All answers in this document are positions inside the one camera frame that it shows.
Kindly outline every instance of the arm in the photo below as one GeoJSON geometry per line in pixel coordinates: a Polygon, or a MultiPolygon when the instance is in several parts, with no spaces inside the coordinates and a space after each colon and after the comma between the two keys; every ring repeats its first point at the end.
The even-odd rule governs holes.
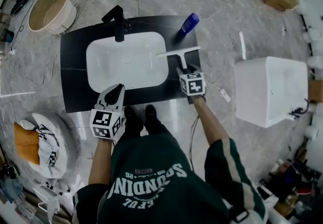
{"type": "Polygon", "coordinates": [[[266,212],[262,198],[246,175],[235,142],[202,97],[194,98],[193,103],[210,145],[204,165],[205,181],[235,208],[246,209],[262,221],[266,212]]]}
{"type": "Polygon", "coordinates": [[[88,184],[110,184],[112,141],[99,139],[95,150],[88,184]]]}
{"type": "Polygon", "coordinates": [[[201,96],[193,98],[193,103],[201,119],[209,145],[211,146],[215,141],[220,139],[228,139],[229,135],[207,106],[204,99],[201,96]]]}
{"type": "Polygon", "coordinates": [[[88,185],[73,197],[72,223],[96,223],[99,203],[109,190],[112,141],[99,139],[93,158],[88,185]]]}

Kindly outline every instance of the sleeve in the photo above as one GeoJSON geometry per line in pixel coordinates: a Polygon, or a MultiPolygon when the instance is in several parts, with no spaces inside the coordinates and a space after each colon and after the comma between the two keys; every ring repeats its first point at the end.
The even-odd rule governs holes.
{"type": "Polygon", "coordinates": [[[99,203],[109,186],[93,184],[83,187],[73,196],[73,217],[72,223],[96,223],[99,203]]]}
{"type": "Polygon", "coordinates": [[[265,219],[266,209],[262,198],[252,186],[235,142],[232,139],[215,141],[207,151],[205,160],[205,181],[236,208],[265,219]]]}

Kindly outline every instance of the black countertop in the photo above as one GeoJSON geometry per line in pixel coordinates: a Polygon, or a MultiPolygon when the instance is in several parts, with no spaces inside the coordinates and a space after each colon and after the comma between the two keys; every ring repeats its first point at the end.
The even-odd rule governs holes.
{"type": "MultiPolygon", "coordinates": [[[[195,32],[184,38],[177,36],[186,17],[151,16],[128,19],[131,30],[127,34],[157,32],[163,36],[166,51],[197,46],[195,32]]],[[[86,49],[95,40],[114,36],[114,22],[101,23],[78,29],[62,35],[61,38],[61,77],[66,112],[93,109],[99,93],[91,89],[87,79],[86,49]]],[[[200,66],[198,51],[185,54],[187,63],[200,66]]],[[[181,67],[179,56],[167,57],[169,74],[167,79],[155,87],[126,90],[124,105],[151,103],[185,97],[180,88],[176,67],[181,67]]]]}

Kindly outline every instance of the blue bottle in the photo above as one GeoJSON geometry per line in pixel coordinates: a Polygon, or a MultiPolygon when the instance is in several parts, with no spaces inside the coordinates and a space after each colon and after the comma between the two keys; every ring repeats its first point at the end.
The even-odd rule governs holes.
{"type": "Polygon", "coordinates": [[[200,20],[198,19],[198,16],[195,13],[192,13],[184,22],[183,26],[179,30],[179,33],[182,35],[186,35],[197,25],[199,21],[200,20]]]}

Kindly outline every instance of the fiducial marker cube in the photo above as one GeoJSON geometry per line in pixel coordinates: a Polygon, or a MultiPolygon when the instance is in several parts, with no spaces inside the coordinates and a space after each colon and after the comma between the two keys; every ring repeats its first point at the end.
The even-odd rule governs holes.
{"type": "Polygon", "coordinates": [[[187,96],[204,95],[206,82],[204,73],[191,73],[180,75],[182,91],[187,96]]]}
{"type": "Polygon", "coordinates": [[[91,110],[90,128],[94,137],[113,140],[122,125],[123,112],[91,110]]]}

